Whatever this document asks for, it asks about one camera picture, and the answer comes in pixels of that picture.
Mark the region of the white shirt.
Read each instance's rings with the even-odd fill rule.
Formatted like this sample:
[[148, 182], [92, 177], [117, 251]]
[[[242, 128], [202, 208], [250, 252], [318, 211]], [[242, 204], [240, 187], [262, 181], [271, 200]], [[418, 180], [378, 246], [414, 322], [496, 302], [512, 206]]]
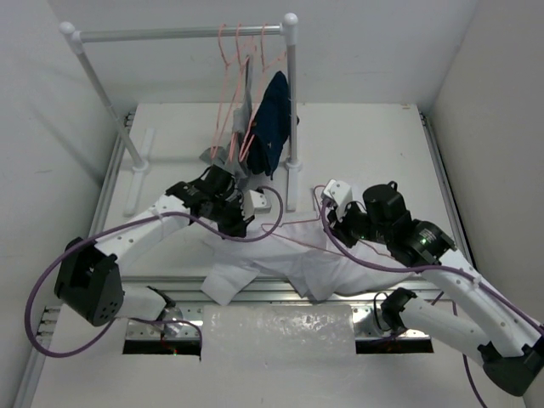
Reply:
[[[309, 212], [294, 213], [285, 221], [314, 218]], [[339, 252], [325, 234], [327, 248]], [[353, 296], [388, 289], [415, 276], [414, 273], [377, 271], [351, 259], [300, 246], [268, 235], [260, 241], [224, 241], [216, 235], [204, 239], [213, 252], [212, 271], [201, 290], [220, 305], [229, 304], [260, 275], [288, 280], [302, 297], [325, 301], [333, 294]]]

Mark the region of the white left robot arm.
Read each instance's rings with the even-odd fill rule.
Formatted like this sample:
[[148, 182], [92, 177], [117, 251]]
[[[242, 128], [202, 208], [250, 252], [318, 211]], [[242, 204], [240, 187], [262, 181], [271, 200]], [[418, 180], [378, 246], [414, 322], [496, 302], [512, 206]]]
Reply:
[[158, 320], [171, 300], [150, 287], [124, 286], [122, 273], [198, 219], [215, 223], [222, 236], [243, 238], [255, 212], [266, 205], [263, 192], [241, 192], [230, 173], [211, 166], [200, 178], [168, 188], [147, 210], [112, 232], [89, 243], [73, 240], [60, 264], [54, 293], [92, 326], [115, 318]]

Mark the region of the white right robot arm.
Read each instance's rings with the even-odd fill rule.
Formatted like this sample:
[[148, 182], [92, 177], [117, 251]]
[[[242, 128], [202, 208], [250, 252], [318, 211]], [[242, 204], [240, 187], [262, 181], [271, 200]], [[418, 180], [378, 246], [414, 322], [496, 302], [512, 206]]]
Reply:
[[390, 332], [415, 329], [482, 367], [504, 392], [521, 397], [543, 369], [543, 325], [506, 300], [437, 225], [411, 216], [396, 182], [377, 184], [358, 205], [352, 188], [330, 180], [320, 218], [331, 243], [354, 263], [377, 271], [415, 273], [467, 314], [447, 314], [400, 287], [381, 304]]

